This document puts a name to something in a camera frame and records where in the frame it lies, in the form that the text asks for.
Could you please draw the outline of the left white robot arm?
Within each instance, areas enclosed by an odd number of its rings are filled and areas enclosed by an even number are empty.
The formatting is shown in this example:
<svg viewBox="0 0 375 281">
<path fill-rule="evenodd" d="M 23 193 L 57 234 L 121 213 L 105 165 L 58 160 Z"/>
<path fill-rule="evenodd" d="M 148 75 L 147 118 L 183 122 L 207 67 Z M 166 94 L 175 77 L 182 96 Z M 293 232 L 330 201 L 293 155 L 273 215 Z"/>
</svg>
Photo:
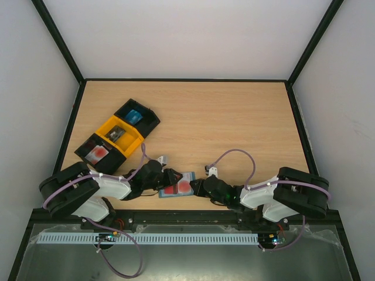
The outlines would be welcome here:
<svg viewBox="0 0 375 281">
<path fill-rule="evenodd" d="M 75 215 L 100 222 L 110 214 L 109 197 L 129 201 L 146 190 L 159 191 L 182 179 L 183 174 L 164 166 L 149 160 L 125 176 L 113 176 L 77 162 L 39 184 L 42 207 L 54 219 Z"/>
</svg>

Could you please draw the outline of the teal card holder wallet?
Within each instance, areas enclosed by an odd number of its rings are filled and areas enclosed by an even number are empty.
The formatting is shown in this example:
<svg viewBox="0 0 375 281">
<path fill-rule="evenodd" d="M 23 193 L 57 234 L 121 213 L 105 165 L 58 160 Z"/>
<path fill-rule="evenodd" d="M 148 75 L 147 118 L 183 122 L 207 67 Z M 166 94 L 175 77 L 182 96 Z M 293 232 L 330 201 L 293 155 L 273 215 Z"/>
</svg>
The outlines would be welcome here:
<svg viewBox="0 0 375 281">
<path fill-rule="evenodd" d="M 190 182 L 195 179 L 194 172 L 183 172 L 182 178 L 176 184 L 166 187 L 159 192 L 159 198 L 192 196 L 193 189 L 190 186 Z"/>
</svg>

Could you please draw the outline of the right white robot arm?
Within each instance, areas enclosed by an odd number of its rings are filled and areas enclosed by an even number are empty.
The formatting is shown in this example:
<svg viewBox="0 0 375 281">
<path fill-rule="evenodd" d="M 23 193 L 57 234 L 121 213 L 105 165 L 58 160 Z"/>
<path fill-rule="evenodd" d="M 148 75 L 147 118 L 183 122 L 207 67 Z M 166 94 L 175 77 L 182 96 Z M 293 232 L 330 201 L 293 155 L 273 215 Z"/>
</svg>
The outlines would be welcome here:
<svg viewBox="0 0 375 281">
<path fill-rule="evenodd" d="M 331 199 L 326 179 L 290 167 L 282 167 L 276 176 L 254 185 L 231 186 L 211 174 L 191 181 L 190 186 L 194 195 L 239 213 L 260 208 L 255 221 L 262 229 L 297 214 L 323 219 Z"/>
</svg>

